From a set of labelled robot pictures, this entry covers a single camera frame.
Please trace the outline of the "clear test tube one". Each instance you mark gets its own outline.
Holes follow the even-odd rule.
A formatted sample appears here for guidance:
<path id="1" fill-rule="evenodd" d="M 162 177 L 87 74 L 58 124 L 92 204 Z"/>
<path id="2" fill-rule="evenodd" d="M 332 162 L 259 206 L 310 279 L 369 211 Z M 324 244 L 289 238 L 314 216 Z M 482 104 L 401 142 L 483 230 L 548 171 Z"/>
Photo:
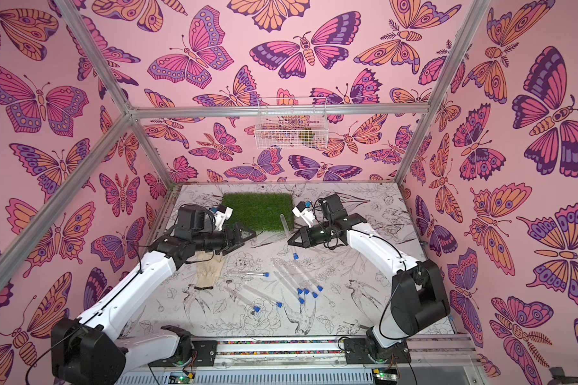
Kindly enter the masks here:
<path id="1" fill-rule="evenodd" d="M 275 268 L 275 276 L 281 281 L 281 283 L 294 295 L 301 305 L 305 304 L 305 299 L 303 296 L 303 290 L 298 287 L 294 282 L 292 282 L 291 277 L 285 269 L 274 262 L 273 266 Z"/>
<path id="2" fill-rule="evenodd" d="M 291 231 L 290 228 L 289 228 L 289 224 L 288 224 L 287 218 L 286 218 L 283 214 L 279 215 L 279 217 L 280 217 L 282 226 L 283 226 L 283 228 L 284 228 L 285 237 L 286 237 L 287 240 L 289 240 L 289 239 L 291 238 L 291 236 L 292 236 L 292 231 Z"/>

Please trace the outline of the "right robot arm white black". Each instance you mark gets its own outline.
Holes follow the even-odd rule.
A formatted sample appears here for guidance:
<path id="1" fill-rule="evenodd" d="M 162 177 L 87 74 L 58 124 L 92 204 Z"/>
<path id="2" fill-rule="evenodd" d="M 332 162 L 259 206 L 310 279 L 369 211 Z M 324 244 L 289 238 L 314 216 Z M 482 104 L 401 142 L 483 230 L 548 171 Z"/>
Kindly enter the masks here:
<path id="1" fill-rule="evenodd" d="M 366 257 L 390 281 L 391 294 L 381 317 L 366 332 L 365 345 L 374 361 L 404 352 L 401 346 L 418 332 L 450 315 L 451 305 L 439 266 L 420 261 L 385 240 L 358 213 L 349 214 L 337 194 L 316 203 L 302 201 L 292 210 L 305 225 L 287 244 L 303 249 L 322 245 L 329 250 L 348 246 Z"/>

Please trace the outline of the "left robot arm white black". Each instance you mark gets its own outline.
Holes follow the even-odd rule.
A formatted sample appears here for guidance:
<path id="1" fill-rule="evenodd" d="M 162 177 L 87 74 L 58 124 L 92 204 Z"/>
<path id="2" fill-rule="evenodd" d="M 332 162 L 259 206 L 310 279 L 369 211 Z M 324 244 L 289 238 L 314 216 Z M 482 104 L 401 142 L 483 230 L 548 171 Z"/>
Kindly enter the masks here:
<path id="1" fill-rule="evenodd" d="M 194 264 L 198 252 L 227 255 L 256 232 L 226 225 L 232 210 L 187 204 L 175 223 L 148 246 L 123 282 L 75 319 L 62 319 L 51 330 L 51 372 L 70 384 L 114 384 L 125 373 L 165 360 L 174 366 L 194 361 L 192 335 L 164 326 L 140 338 L 122 338 L 127 322 L 157 287 L 181 267 Z"/>

